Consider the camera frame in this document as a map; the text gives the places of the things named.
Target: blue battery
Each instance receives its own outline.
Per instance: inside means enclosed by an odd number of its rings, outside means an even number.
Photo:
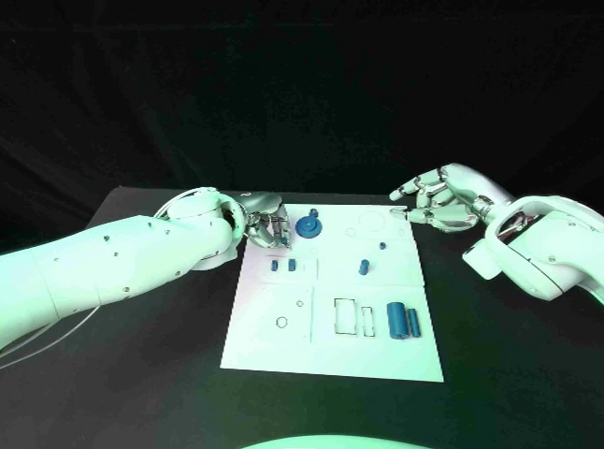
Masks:
[[[406,306],[402,302],[391,302],[386,305],[386,320],[389,322],[389,337],[393,340],[406,339]]]
[[[367,271],[369,271],[369,261],[363,259],[360,261],[359,273],[365,275]]]
[[[416,317],[416,309],[406,310],[406,319],[409,321],[409,331],[412,332],[412,337],[421,337],[419,319]]]

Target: black curtain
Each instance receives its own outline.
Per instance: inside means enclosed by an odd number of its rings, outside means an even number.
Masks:
[[[0,251],[118,185],[386,194],[448,162],[604,214],[600,2],[140,3],[0,3]]]

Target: black table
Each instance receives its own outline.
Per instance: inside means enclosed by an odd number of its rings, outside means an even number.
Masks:
[[[151,216],[177,193],[115,189],[89,226]],[[503,275],[484,281],[461,260],[481,233],[414,226],[444,384],[219,368],[242,243],[238,260],[104,307],[0,371],[0,448],[225,449],[321,433],[435,448],[604,447],[602,306],[579,289],[548,303]]]

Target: blue object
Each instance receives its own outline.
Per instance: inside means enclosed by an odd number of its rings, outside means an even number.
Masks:
[[[318,236],[320,232],[323,231],[323,224],[318,220],[318,212],[311,209],[308,212],[308,216],[301,217],[298,222],[295,223],[295,232],[298,233],[300,237],[304,237],[306,239],[313,239]]]
[[[406,339],[406,306],[402,302],[391,302],[386,305],[386,320],[389,322],[389,337],[393,340]]]
[[[406,310],[406,319],[409,320],[409,331],[412,337],[421,337],[419,319],[416,317],[416,309]]]
[[[360,261],[359,273],[365,276],[367,270],[369,270],[369,261],[366,259],[363,259]]]

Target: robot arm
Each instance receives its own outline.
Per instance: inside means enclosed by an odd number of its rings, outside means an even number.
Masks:
[[[516,200],[481,173],[458,164],[415,177],[389,198],[414,192],[416,209],[392,209],[396,218],[444,232],[465,230],[478,221],[489,226],[464,253],[486,279],[504,272],[545,300],[578,285],[604,305],[604,217],[594,210],[561,196]]]
[[[190,269],[235,259],[244,235],[261,247],[287,246],[281,197],[233,198],[200,188],[177,196],[154,217],[127,218],[1,255],[0,351],[68,315],[135,297]]]

